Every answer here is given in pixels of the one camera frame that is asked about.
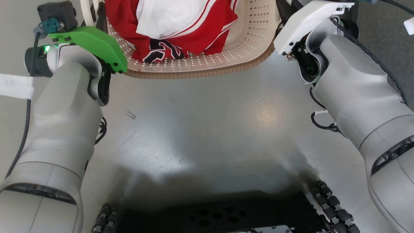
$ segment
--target laundry basket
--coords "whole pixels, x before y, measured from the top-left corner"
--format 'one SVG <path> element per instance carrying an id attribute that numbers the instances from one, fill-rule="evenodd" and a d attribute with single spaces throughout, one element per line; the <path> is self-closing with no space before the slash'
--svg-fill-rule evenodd
<path id="1" fill-rule="evenodd" d="M 229 31 L 223 51 L 208 56 L 191 54 L 186 59 L 143 63 L 131 58 L 134 50 L 109 21 L 108 34 L 118 41 L 128 60 L 128 71 L 124 73 L 128 76 L 177 79 L 225 74 L 249 69 L 266 60 L 274 51 L 273 40 L 280 21 L 275 0 L 240 0 L 236 13 L 238 20 Z"/>

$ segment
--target green plastic part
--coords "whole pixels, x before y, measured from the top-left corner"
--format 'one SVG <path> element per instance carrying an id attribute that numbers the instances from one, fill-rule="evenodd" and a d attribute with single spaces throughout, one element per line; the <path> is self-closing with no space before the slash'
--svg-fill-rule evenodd
<path id="1" fill-rule="evenodd" d="M 109 63 L 115 72 L 127 71 L 127 59 L 116 39 L 95 27 L 77 27 L 70 32 L 51 33 L 49 36 L 58 39 L 58 43 L 79 45 L 105 63 Z"/>

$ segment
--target white tag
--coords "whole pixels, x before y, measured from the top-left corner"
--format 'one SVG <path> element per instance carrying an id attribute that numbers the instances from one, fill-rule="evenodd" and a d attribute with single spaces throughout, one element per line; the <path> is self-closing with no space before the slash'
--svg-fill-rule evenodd
<path id="1" fill-rule="evenodd" d="M 405 26 L 405 29 L 407 29 L 407 32 L 409 35 L 414 34 L 414 18 L 405 21 L 404 26 Z"/>
<path id="2" fill-rule="evenodd" d="M 33 77 L 0 74 L 0 95 L 31 99 L 34 92 Z"/>

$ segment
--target gray floor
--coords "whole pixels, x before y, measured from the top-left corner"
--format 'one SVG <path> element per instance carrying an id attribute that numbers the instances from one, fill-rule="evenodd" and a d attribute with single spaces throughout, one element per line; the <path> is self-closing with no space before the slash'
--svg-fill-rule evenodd
<path id="1" fill-rule="evenodd" d="M 414 9 L 413 0 L 397 2 Z M 385 2 L 360 3 L 358 24 L 360 42 L 371 50 L 403 86 L 409 106 L 414 109 L 414 36 L 403 22 L 413 16 Z"/>
<path id="2" fill-rule="evenodd" d="M 33 9 L 44 2 L 7 0 L 0 9 L 7 18 L 18 12 L 27 17 L 14 21 L 13 30 L 0 22 L 3 32 L 13 33 L 2 37 L 9 56 L 0 72 L 27 75 L 21 62 L 38 20 Z M 35 80 L 36 96 L 47 81 Z M 154 213 L 263 192 L 284 196 L 319 178 L 362 232 L 394 232 L 369 197 L 358 151 L 340 134 L 311 123 L 310 114 L 320 108 L 308 90 L 297 65 L 276 54 L 250 70 L 207 78 L 116 75 L 103 108 L 108 133 L 95 147 L 82 184 L 83 232 L 90 232 L 106 202 Z M 21 140 L 25 101 L 0 97 L 0 108 L 5 175 Z"/>

